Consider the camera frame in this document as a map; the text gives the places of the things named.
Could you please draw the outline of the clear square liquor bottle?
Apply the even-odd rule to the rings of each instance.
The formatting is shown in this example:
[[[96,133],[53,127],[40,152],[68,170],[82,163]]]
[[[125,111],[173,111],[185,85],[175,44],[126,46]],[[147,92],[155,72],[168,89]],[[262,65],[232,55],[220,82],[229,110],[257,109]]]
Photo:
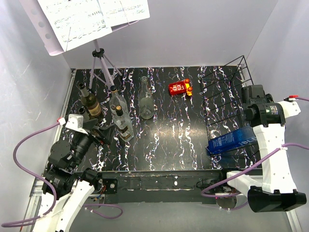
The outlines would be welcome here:
[[[115,115],[113,116],[113,121],[117,126],[120,138],[124,142],[130,141],[134,137],[134,131],[131,119],[126,113],[121,105],[115,107]]]

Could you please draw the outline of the dark green wine bottle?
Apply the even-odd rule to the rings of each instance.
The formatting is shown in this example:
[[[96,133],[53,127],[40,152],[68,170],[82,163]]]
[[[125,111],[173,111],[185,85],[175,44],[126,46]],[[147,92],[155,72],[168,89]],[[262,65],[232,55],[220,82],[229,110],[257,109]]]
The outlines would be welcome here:
[[[102,120],[102,109],[96,96],[87,90],[84,83],[79,83],[78,87],[82,94],[82,105],[87,109],[92,117]]]

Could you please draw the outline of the clear corked glass bottle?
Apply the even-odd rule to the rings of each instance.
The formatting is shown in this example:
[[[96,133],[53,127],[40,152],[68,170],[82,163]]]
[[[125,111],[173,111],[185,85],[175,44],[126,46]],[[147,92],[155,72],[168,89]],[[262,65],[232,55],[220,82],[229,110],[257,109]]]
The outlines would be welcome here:
[[[128,108],[127,108],[127,102],[125,98],[118,93],[117,87],[113,85],[110,87],[110,90],[111,90],[112,96],[109,100],[109,107],[112,113],[112,121],[114,122],[114,117],[117,115],[115,111],[116,106],[120,105],[123,109],[123,112],[126,114],[128,114]]]

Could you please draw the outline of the blue rectangular bottle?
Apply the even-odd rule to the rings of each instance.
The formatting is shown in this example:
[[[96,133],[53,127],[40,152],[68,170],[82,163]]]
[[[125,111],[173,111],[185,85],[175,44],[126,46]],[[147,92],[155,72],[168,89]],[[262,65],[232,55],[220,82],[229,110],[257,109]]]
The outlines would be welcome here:
[[[206,150],[207,154],[211,156],[255,144],[257,144],[257,138],[253,128],[248,125],[209,140]]]

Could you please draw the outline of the clear tall glass bottle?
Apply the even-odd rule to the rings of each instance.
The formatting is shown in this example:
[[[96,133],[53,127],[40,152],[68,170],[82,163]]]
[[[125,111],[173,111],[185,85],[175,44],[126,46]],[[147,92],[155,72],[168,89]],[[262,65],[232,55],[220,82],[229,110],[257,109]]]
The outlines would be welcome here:
[[[148,84],[148,77],[143,76],[140,80],[138,98],[139,114],[143,119],[150,119],[154,115],[154,99]]]

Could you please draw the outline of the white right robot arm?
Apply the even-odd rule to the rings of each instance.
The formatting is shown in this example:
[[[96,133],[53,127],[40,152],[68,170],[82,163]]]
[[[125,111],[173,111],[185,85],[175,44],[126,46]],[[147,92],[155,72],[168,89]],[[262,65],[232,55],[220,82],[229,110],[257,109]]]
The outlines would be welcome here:
[[[238,190],[255,213],[286,212],[305,205],[306,195],[297,190],[290,172],[289,143],[284,137],[286,119],[301,112],[297,97],[274,102],[262,85],[243,87],[241,93],[245,120],[253,128],[260,160],[242,172],[227,172],[218,180],[219,188]]]

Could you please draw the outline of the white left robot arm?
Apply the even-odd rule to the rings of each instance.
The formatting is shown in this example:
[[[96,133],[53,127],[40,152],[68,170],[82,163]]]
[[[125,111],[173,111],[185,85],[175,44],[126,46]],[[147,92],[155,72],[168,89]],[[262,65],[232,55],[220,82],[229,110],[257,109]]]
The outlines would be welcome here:
[[[72,140],[59,140],[52,145],[39,213],[42,215],[50,206],[52,209],[36,220],[35,232],[68,232],[91,194],[101,198],[105,193],[117,192],[116,179],[106,179],[91,168],[81,174],[76,172],[92,144],[111,144],[115,125],[99,127],[97,122],[70,115],[65,127],[74,132]]]

